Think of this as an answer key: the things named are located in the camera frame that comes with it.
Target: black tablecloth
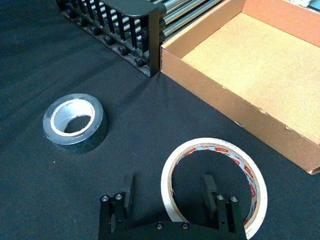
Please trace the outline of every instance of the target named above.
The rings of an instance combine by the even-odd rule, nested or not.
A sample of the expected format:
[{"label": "black tablecloth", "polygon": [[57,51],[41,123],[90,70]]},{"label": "black tablecloth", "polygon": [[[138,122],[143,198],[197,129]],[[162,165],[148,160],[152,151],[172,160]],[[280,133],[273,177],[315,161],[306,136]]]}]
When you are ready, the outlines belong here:
[{"label": "black tablecloth", "polygon": [[[237,145],[259,167],[268,208],[252,239],[319,238],[320,174],[308,175],[165,75],[144,76],[53,0],[2,0],[0,20],[0,239],[96,239],[99,198],[116,194],[128,174],[135,175],[132,221],[168,221],[163,166],[177,146],[201,137]],[[109,120],[103,143],[82,155],[58,150],[42,128],[47,107],[71,93],[96,97]],[[203,174],[248,212],[245,175],[226,158],[196,152],[177,165],[175,199],[192,223],[204,220]]]}]

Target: white object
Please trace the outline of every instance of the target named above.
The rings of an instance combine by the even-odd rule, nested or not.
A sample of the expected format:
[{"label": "white object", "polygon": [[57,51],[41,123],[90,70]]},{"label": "white object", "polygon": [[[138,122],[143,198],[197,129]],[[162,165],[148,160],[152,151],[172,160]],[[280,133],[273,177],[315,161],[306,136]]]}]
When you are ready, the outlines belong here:
[{"label": "white object", "polygon": [[250,239],[264,221],[268,196],[264,178],[254,161],[237,146],[216,138],[196,138],[177,147],[169,156],[161,176],[161,195],[167,214],[173,222],[188,222],[173,198],[172,173],[179,161],[194,151],[210,150],[227,155],[245,173],[251,189],[251,207],[244,220],[246,238]]},{"label": "white object", "polygon": [[289,0],[293,4],[300,5],[302,7],[308,7],[311,0]]}]

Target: cardboard box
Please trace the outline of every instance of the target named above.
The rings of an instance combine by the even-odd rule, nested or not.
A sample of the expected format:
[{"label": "cardboard box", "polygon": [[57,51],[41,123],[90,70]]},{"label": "cardboard box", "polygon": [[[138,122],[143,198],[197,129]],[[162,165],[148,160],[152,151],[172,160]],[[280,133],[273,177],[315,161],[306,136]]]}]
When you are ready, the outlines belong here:
[{"label": "cardboard box", "polygon": [[161,71],[309,174],[320,172],[320,14],[225,0],[161,47]]}]

